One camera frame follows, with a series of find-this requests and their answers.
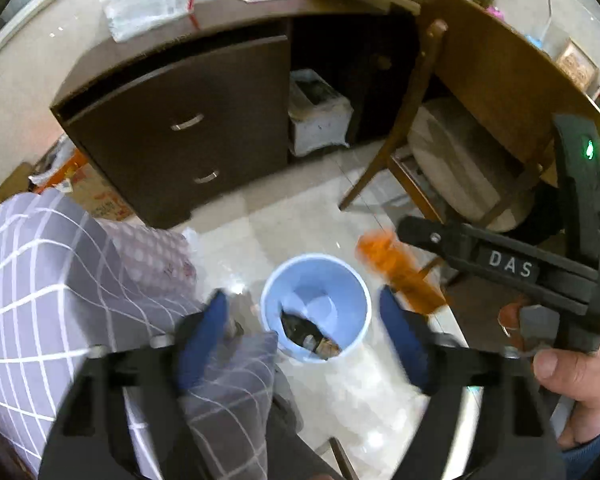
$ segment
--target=chair backrest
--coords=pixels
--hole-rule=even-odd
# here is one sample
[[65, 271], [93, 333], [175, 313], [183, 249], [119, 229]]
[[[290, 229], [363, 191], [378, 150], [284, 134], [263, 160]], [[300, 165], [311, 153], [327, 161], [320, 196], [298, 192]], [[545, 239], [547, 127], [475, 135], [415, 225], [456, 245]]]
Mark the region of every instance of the chair backrest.
[[[526, 162], [551, 137], [552, 115], [600, 110], [541, 50], [470, 0], [423, 0], [418, 30], [446, 22], [435, 73], [476, 120]], [[545, 179], [555, 182], [555, 170]]]

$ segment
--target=green led light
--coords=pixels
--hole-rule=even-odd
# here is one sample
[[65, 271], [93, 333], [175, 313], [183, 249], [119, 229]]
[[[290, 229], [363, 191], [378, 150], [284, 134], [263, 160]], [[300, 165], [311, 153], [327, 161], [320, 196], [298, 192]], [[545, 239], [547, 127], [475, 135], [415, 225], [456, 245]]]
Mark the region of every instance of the green led light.
[[591, 160], [593, 158], [593, 141], [592, 140], [589, 141], [589, 144], [587, 145], [587, 151], [584, 153], [585, 153], [585, 155], [587, 155], [587, 158], [589, 160]]

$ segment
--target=drawer handle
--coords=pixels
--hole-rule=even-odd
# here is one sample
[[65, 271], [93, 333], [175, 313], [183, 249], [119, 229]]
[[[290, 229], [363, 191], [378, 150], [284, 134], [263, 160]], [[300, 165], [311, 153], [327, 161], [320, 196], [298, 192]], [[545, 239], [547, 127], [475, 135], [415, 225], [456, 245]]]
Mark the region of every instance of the drawer handle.
[[180, 123], [180, 124], [173, 124], [171, 126], [171, 129], [174, 132], [179, 132], [180, 130], [186, 130], [187, 128], [195, 126], [200, 121], [202, 121], [202, 119], [204, 119], [204, 118], [205, 118], [204, 114], [198, 114], [193, 119], [189, 119], [188, 121], [184, 121], [183, 123]]
[[193, 182], [195, 182], [196, 184], [206, 184], [207, 182], [211, 182], [213, 179], [215, 179], [215, 177], [217, 177], [220, 174], [220, 172], [218, 170], [215, 170], [213, 173], [208, 174], [207, 176], [204, 176], [202, 178], [194, 178]]

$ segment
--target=gray checkered fabric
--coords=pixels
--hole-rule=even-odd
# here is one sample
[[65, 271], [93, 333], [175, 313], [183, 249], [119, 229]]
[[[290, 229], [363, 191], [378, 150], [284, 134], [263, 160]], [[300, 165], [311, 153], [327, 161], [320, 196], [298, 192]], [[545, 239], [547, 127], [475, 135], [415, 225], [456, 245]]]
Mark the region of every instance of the gray checkered fabric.
[[[11, 198], [0, 206], [0, 432], [37, 472], [88, 349], [137, 348], [199, 310], [181, 294], [148, 293], [134, 282], [106, 232], [55, 189]], [[267, 476], [264, 432], [276, 345], [272, 333], [220, 344], [201, 383], [181, 398], [218, 479]], [[158, 479], [132, 388], [126, 404], [141, 472]]]

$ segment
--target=cardboard box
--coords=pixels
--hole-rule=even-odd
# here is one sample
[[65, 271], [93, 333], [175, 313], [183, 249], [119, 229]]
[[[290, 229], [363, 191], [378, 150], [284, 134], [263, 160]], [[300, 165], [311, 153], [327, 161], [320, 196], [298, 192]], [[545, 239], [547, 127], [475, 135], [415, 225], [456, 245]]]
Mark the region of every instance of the cardboard box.
[[91, 164], [82, 166], [56, 187], [94, 218], [120, 221], [133, 214], [122, 197]]
[[21, 162], [20, 165], [0, 184], [0, 204], [13, 195], [25, 192], [29, 187], [29, 175], [33, 165]]

